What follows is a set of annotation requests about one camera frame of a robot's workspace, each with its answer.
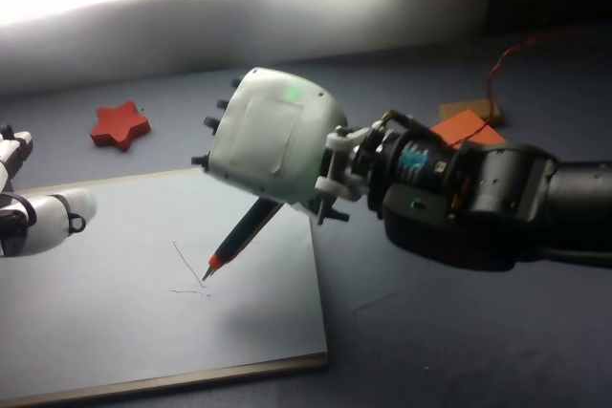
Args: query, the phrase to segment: red star-shaped block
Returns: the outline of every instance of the red star-shaped block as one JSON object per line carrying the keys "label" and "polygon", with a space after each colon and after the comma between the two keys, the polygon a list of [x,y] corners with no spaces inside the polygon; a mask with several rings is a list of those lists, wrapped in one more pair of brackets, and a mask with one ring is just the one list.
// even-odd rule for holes
{"label": "red star-shaped block", "polygon": [[98,125],[92,130],[92,140],[98,147],[117,145],[126,152],[132,140],[151,130],[149,120],[138,113],[133,100],[127,100],[116,109],[101,108],[96,111]]}

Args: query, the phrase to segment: red cable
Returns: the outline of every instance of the red cable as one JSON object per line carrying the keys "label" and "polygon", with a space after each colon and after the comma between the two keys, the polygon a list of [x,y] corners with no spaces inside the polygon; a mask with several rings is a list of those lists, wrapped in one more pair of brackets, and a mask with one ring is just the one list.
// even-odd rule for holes
{"label": "red cable", "polygon": [[519,52],[522,52],[525,48],[531,47],[531,46],[539,43],[540,40],[541,39],[539,37],[529,37],[524,42],[519,43],[517,45],[514,45],[513,47],[510,47],[508,50],[506,50],[499,57],[499,59],[497,59],[497,62],[495,63],[495,65],[493,66],[491,71],[489,72],[489,78],[487,79],[487,85],[485,87],[486,88],[486,94],[487,94],[487,100],[489,101],[489,114],[487,115],[487,118],[484,120],[482,126],[480,126],[476,131],[471,133],[469,136],[466,136],[466,137],[464,137],[462,139],[459,139],[456,142],[452,143],[450,145],[451,147],[454,147],[455,145],[458,145],[458,144],[460,144],[462,142],[465,142],[466,140],[469,140],[469,139],[473,138],[474,136],[476,136],[477,134],[482,132],[483,129],[485,129],[487,126],[489,126],[489,123],[491,123],[491,120],[493,118],[493,113],[495,111],[495,101],[493,99],[493,89],[492,89],[493,79],[494,79],[495,75],[501,70],[501,68],[504,65],[504,60],[508,56],[510,56],[511,54],[517,54]]}

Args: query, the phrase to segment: blue-gray table surface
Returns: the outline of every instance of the blue-gray table surface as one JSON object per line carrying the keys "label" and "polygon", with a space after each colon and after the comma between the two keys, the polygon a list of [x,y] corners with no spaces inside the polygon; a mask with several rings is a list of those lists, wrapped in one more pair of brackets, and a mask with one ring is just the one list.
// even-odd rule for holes
{"label": "blue-gray table surface", "polygon": [[[612,35],[605,28],[598,33]],[[489,68],[512,43],[511,38],[476,40],[420,49],[401,58],[275,67],[325,87],[351,125],[369,125],[389,108],[433,125],[439,121],[438,104],[483,96]],[[611,69],[608,51],[580,44],[517,56],[494,84],[508,121],[501,134],[568,161],[612,159]],[[202,121],[217,114],[216,100],[231,95],[230,80],[239,73],[215,71],[5,100],[0,121],[32,132],[34,141],[33,154],[15,185],[185,168],[191,156],[210,148],[212,137]],[[127,99],[144,109],[151,133],[136,140],[127,153],[96,148],[89,138],[96,109]],[[86,404],[612,405],[611,270],[548,262],[505,273],[448,268],[394,247],[364,201],[340,208],[351,214],[350,223],[328,222],[314,229],[331,356],[326,370]]]}

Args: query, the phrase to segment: marker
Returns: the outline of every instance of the marker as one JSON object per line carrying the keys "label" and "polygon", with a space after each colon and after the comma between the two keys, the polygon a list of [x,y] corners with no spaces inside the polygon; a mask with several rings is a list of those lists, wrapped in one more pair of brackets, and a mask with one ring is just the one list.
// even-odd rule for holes
{"label": "marker", "polygon": [[259,198],[210,257],[202,280],[206,281],[217,269],[236,258],[282,206],[282,203]]}

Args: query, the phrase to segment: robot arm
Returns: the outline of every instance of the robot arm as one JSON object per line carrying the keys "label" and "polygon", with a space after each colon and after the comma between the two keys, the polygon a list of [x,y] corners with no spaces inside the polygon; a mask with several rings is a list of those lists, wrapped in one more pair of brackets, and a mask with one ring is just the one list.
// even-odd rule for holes
{"label": "robot arm", "polygon": [[96,201],[84,189],[23,197],[12,193],[11,179],[33,150],[30,133],[0,129],[0,256],[44,252],[79,233],[96,215]]}
{"label": "robot arm", "polygon": [[[327,91],[277,71],[253,69],[235,86],[218,104],[221,120],[205,120],[210,152],[192,161],[221,181],[303,204],[320,225],[348,220],[336,199],[366,195],[392,242],[454,266],[498,270],[537,258],[612,266],[612,162],[563,163],[510,144],[455,150],[395,111],[349,128]],[[465,257],[455,255],[462,241]]]}

